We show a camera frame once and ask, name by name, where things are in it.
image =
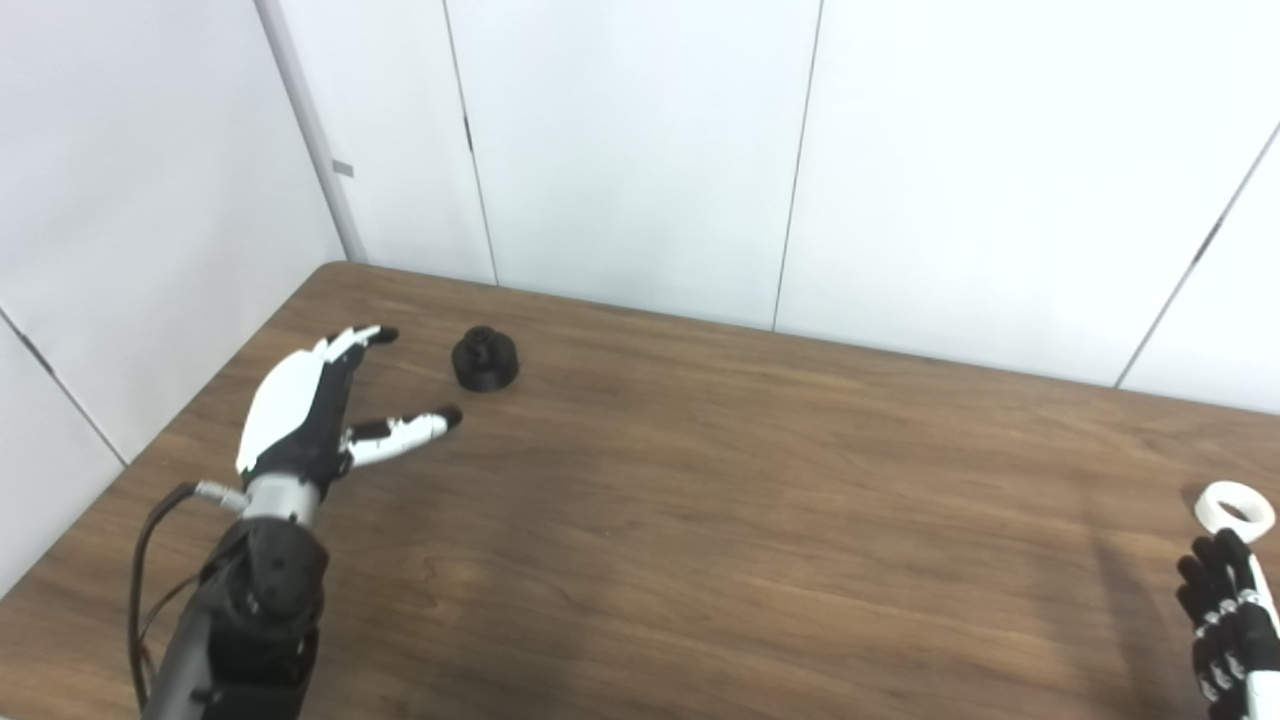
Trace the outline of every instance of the white tape roll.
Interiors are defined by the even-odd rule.
[[[1224,505],[1234,507],[1244,515],[1244,519],[1234,515]],[[1249,486],[1217,480],[1210,483],[1196,501],[1196,519],[1211,533],[1231,528],[1240,539],[1252,543],[1276,524],[1276,511],[1262,493]]]

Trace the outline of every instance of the white wall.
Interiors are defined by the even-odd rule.
[[[817,10],[451,1],[498,281],[769,327]]]
[[[364,258],[493,283],[439,0],[266,0],[283,17]]]
[[[3,597],[122,468],[4,323],[0,457]]]
[[[1280,143],[1121,387],[1280,414]]]
[[[471,218],[375,261],[1098,384],[1280,119],[1274,0],[283,3],[362,225]]]
[[[827,0],[777,329],[1111,384],[1280,118],[1280,10]]]
[[[250,0],[5,4],[0,88],[0,306],[132,459],[333,220]]]

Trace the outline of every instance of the black knob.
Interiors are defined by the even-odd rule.
[[[520,374],[516,343],[498,331],[477,325],[453,346],[453,372],[471,392],[493,392]]]

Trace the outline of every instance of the black cable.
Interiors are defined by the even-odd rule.
[[[147,650],[147,630],[151,629],[151,623],[155,623],[160,611],[164,610],[164,606],[169,605],[169,601],[178,597],[178,593],[196,584],[198,580],[200,573],[188,575],[169,592],[164,593],[164,597],[156,601],[156,603],[151,606],[151,610],[147,611],[146,618],[142,619],[142,629],[138,630],[138,660],[141,660],[142,665],[146,666],[147,687],[150,687],[156,679],[156,669],[151,662],[151,651]]]
[[[142,530],[138,533],[138,542],[133,546],[133,568],[129,573],[129,605],[128,605],[128,618],[125,619],[128,637],[125,638],[125,651],[129,657],[129,674],[133,675],[133,693],[138,698],[138,710],[146,707],[147,705],[147,687],[142,678],[142,653],[140,652],[141,641],[138,638],[138,623],[142,606],[142,569],[146,564],[147,543],[151,542],[151,533],[155,532],[156,525],[160,520],[169,514],[170,510],[177,507],[183,500],[196,495],[195,483],[182,483],[180,486],[173,488],[173,491],[164,497],[151,512],[147,514],[147,519],[142,523]]]

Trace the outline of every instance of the wooden table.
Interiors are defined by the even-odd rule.
[[[266,370],[370,322],[402,337],[348,418],[466,420],[321,507],[312,719],[1199,719],[1188,498],[1219,477],[1280,498],[1280,418],[328,265],[0,602],[0,715],[137,716],[142,518],[234,482]],[[495,395],[449,365],[481,323],[524,365]],[[145,603],[227,523],[170,516]]]

